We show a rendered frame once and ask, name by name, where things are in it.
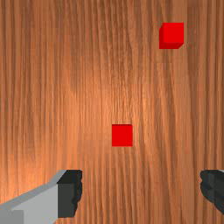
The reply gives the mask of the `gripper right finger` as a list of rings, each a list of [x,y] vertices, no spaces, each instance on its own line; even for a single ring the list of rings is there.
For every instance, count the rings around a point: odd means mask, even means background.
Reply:
[[[203,170],[200,178],[203,196],[224,214],[224,170]]]

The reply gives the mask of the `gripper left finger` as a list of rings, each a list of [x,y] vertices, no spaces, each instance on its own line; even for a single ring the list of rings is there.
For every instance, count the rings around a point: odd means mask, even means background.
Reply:
[[[82,171],[61,170],[44,185],[0,205],[0,224],[54,224],[73,218],[82,195]]]

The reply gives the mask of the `red cube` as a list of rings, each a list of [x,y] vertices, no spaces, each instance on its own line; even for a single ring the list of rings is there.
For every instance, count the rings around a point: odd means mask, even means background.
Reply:
[[[133,145],[133,127],[131,124],[112,125],[112,146],[131,147]]]
[[[183,23],[163,23],[159,29],[160,49],[179,49],[184,44]]]

